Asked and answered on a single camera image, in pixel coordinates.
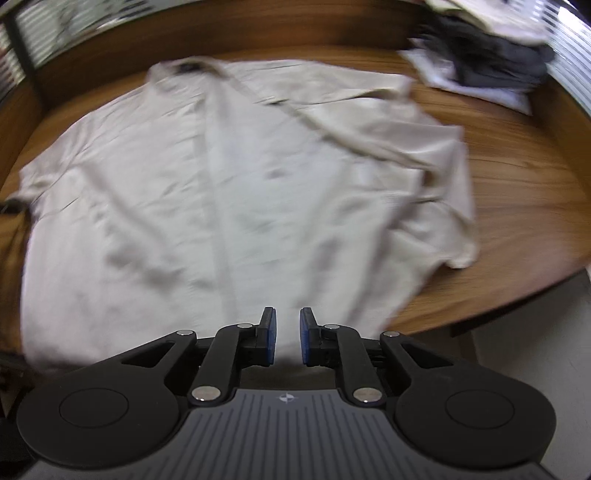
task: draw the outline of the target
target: wood grain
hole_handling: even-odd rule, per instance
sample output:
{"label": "wood grain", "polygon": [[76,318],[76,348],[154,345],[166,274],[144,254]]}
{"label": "wood grain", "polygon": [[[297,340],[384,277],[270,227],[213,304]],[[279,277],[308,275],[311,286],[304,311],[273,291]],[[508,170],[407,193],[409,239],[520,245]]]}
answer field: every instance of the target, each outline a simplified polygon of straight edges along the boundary
{"label": "wood grain", "polygon": [[43,117],[41,103],[28,81],[22,82],[0,105],[0,184],[4,183],[23,146]]}
{"label": "wood grain", "polygon": [[534,117],[552,136],[591,199],[591,120],[556,80],[530,94]]}
{"label": "wood grain", "polygon": [[396,0],[203,0],[105,31],[39,72],[49,102],[63,102],[161,60],[291,46],[400,49],[421,8]]}
{"label": "wood grain", "polygon": [[[218,57],[313,59],[416,77],[395,52],[368,48],[268,48]],[[18,169],[75,120],[137,87],[142,77],[106,85],[52,111],[27,142],[0,193],[14,191]],[[591,204],[557,145],[531,118],[418,82],[412,95],[439,121],[464,126],[481,252],[465,270],[439,269],[391,328],[414,333],[487,312],[548,287],[591,260]]]}

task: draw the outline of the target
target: pile of clothes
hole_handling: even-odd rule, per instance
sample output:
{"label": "pile of clothes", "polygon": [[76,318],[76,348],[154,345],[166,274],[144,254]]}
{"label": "pile of clothes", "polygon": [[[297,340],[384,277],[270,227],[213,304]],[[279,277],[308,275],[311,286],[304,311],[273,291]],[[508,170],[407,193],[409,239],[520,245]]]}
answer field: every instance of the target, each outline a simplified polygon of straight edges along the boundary
{"label": "pile of clothes", "polygon": [[[497,98],[492,101],[519,104],[524,92],[545,81],[554,51],[543,22],[522,16],[502,0],[426,4],[426,22],[412,39],[418,50],[405,52],[423,79],[429,77],[426,83],[482,98],[490,93]],[[506,101],[498,101],[500,92],[473,89],[505,89]]]}

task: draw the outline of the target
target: blue gripper pad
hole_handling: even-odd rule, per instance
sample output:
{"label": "blue gripper pad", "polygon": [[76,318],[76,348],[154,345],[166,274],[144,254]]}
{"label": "blue gripper pad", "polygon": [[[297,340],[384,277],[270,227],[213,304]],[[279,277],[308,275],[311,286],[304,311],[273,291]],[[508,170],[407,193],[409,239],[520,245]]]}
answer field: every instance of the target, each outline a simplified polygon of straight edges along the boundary
{"label": "blue gripper pad", "polygon": [[271,324],[267,330],[267,360],[269,365],[275,361],[275,343],[277,342],[277,312],[273,309]]}
{"label": "blue gripper pad", "polygon": [[304,365],[308,364],[310,358],[310,337],[304,312],[300,310],[300,346],[301,346],[301,360]]}

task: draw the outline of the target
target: black object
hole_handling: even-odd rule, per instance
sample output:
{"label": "black object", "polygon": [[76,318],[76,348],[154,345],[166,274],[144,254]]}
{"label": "black object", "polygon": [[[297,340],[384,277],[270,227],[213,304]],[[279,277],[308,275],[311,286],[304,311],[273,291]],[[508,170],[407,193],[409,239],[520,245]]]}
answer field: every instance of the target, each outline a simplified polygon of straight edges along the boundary
{"label": "black object", "polygon": [[548,45],[519,45],[460,18],[432,12],[420,37],[429,50],[451,60],[457,82],[470,87],[532,89],[546,80],[546,63],[554,58]]}
{"label": "black object", "polygon": [[[253,356],[234,340],[269,339],[274,323],[269,307],[257,327],[224,327],[213,341],[179,330],[64,375],[24,399],[18,429],[29,448],[52,463],[94,469],[131,462],[174,433],[188,412],[186,392],[195,373],[196,381],[211,380],[225,400],[237,371],[253,365],[245,361]],[[274,345],[264,342],[259,348],[265,354],[259,364],[268,366]],[[223,368],[211,368],[212,360]]]}
{"label": "black object", "polygon": [[535,389],[432,352],[300,314],[304,363],[335,390],[238,388],[273,362],[275,311],[212,339],[181,330],[25,397],[17,423],[36,461],[23,479],[552,479],[554,432]]}
{"label": "black object", "polygon": [[335,342],[335,334],[339,339],[350,330],[355,332],[344,326],[318,327],[312,311],[303,309],[304,363],[336,368],[337,384],[354,404],[359,402],[352,397],[352,389],[384,391],[375,385],[379,373],[390,391],[388,417],[420,451],[470,469],[541,460],[556,417],[550,402],[536,389],[480,365],[439,355],[397,332],[382,334],[379,341],[365,340],[370,346],[367,351],[343,348],[341,341]]}

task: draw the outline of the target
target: wrinkled fabric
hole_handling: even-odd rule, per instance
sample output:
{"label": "wrinkled fabric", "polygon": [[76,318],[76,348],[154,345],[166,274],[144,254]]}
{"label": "wrinkled fabric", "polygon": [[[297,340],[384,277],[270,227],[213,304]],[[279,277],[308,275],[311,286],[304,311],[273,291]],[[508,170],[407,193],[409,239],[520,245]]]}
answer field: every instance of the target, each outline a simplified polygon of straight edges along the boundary
{"label": "wrinkled fabric", "polygon": [[431,16],[421,39],[453,62],[458,83],[468,87],[531,90],[546,80],[546,63],[554,58],[548,45],[518,45],[444,15]]}
{"label": "wrinkled fabric", "polygon": [[540,20],[525,17],[502,0],[426,0],[435,12],[461,18],[489,35],[529,47],[548,42]]}
{"label": "wrinkled fabric", "polygon": [[428,50],[413,48],[399,53],[415,67],[421,81],[429,87],[498,103],[512,110],[531,115],[530,101],[525,93],[502,88],[464,87],[441,73],[438,65],[432,63]]}
{"label": "wrinkled fabric", "polygon": [[439,265],[477,250],[462,129],[410,101],[411,81],[194,58],[76,122],[21,171],[28,360],[87,365],[258,323],[265,306],[280,364],[301,365],[304,306],[379,335]]}

